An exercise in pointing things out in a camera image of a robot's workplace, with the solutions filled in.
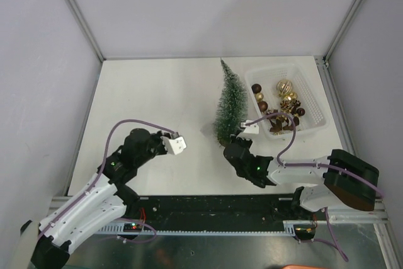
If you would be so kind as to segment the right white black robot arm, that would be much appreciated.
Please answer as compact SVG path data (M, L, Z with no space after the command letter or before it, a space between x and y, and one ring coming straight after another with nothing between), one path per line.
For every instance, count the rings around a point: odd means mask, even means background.
M283 162L250 152L251 140L234 137L223 152L236 175L265 188L297 184L290 211L297 219L326 207L344 204L364 212L375 208L379 170L344 151L334 149L329 156L298 162Z

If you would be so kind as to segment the small green bottlebrush christmas tree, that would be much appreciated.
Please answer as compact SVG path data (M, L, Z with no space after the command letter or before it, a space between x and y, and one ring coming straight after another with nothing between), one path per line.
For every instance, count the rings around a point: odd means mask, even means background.
M230 138L247 118L248 97L244 83L227 63L220 59L223 72L223 88L217 105L213 132L217 142L225 147Z

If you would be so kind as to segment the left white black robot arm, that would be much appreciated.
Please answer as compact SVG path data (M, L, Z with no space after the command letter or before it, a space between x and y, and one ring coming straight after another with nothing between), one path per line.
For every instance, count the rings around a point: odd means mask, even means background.
M139 168L168 153L169 132L133 129L103 162L85 186L63 206L42 219L31 264L35 268L62 268L73 251L109 222L138 214L140 197L127 183Z

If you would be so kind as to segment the white perforated plastic basket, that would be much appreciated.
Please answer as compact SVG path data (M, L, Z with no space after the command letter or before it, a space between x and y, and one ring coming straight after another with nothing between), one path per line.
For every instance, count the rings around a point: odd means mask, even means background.
M245 73L245 82L259 117L289 114L300 135L311 135L329 125L328 114L298 64L260 66Z

